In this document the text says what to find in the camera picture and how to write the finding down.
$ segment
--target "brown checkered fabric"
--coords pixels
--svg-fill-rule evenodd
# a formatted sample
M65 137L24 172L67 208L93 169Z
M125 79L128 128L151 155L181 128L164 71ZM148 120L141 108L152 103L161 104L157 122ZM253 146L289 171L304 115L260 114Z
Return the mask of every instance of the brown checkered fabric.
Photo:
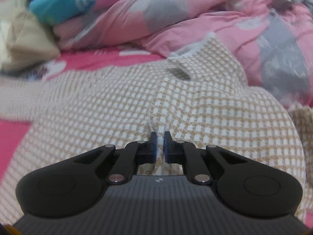
M5 79L0 99L3 117L33 121L0 187L4 223L22 215L14 191L25 174L104 144L147 140L151 131L158 134L157 162L143 165L141 174L181 174L179 165L163 160L163 134L170 130L174 140L216 144L292 174L305 188L301 220L312 202L288 113L264 89L248 87L241 65L215 38L188 57L68 72L42 85Z

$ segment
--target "pink and gray comforter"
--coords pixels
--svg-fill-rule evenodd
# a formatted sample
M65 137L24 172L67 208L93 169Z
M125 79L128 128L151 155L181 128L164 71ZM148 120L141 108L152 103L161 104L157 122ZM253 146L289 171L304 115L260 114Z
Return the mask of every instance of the pink and gray comforter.
M313 100L313 23L303 3L272 0L119 0L54 27L62 50L132 42L162 56L188 55L215 35L253 86L283 105Z

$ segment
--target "blue fabric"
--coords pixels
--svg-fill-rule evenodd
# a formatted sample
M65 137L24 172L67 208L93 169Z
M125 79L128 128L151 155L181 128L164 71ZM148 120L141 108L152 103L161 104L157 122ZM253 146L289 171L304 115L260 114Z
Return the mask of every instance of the blue fabric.
M96 0L34 0L29 9L41 23L54 26L89 11Z

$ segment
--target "silver screw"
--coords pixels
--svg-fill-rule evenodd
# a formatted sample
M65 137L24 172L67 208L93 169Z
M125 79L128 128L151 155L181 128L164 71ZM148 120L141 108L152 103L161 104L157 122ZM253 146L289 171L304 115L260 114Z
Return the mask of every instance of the silver screw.
M111 182L115 182L115 183L121 182L121 181L124 180L124 176L121 175L121 174L112 174L112 175L109 176L109 180Z
M208 182L210 179L210 176L206 174L198 174L195 176L195 180L201 183Z

